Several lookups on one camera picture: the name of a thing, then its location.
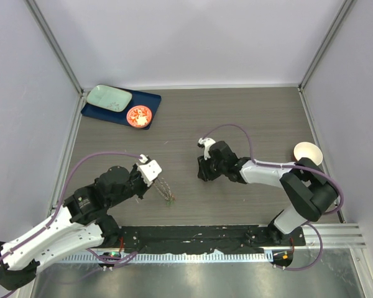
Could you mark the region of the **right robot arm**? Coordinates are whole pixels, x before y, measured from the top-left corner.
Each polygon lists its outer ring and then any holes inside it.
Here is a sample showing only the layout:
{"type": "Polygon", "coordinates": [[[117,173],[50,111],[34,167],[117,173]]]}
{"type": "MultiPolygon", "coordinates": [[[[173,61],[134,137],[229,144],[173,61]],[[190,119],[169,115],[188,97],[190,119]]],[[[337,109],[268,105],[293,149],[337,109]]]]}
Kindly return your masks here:
{"type": "Polygon", "coordinates": [[[213,181],[220,176],[241,184],[264,184],[282,188],[290,206],[281,211],[268,225],[269,240],[283,245],[298,227],[316,222],[328,212],[341,190],[309,158],[295,163],[265,163],[253,158],[239,158],[224,141],[201,138],[204,149],[198,157],[198,178],[213,181]]]}

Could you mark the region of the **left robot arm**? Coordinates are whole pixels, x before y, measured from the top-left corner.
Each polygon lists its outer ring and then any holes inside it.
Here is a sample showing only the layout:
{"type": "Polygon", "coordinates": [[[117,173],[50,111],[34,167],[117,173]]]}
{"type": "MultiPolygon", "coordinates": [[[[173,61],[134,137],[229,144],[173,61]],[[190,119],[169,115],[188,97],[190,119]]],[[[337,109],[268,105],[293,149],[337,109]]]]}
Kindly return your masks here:
{"type": "Polygon", "coordinates": [[[0,242],[0,286],[15,291],[74,252],[116,246],[119,227],[108,210],[134,196],[142,198],[160,172],[151,165],[135,164],[131,171],[114,166],[77,189],[37,226],[0,242]]]}

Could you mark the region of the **green key tag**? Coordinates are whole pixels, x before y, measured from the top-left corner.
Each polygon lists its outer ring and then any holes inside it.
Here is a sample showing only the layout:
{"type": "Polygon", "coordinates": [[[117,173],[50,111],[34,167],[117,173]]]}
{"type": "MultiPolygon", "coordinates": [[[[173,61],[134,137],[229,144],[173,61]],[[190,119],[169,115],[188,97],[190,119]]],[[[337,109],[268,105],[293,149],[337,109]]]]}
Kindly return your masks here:
{"type": "Polygon", "coordinates": [[[175,203],[175,199],[169,199],[169,200],[167,200],[166,205],[167,205],[167,206],[171,206],[171,205],[174,204],[174,203],[175,203]]]}

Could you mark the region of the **large metal keyring with rings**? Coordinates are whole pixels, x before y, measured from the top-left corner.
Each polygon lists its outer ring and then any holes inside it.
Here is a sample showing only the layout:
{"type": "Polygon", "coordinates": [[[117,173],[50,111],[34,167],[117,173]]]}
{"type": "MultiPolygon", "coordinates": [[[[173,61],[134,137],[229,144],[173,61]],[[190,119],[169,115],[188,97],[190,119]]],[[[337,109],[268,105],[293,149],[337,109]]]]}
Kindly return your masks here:
{"type": "Polygon", "coordinates": [[[173,192],[170,189],[170,186],[164,180],[164,178],[157,178],[154,182],[154,187],[159,192],[159,194],[164,198],[165,202],[169,199],[175,199],[173,192]]]}

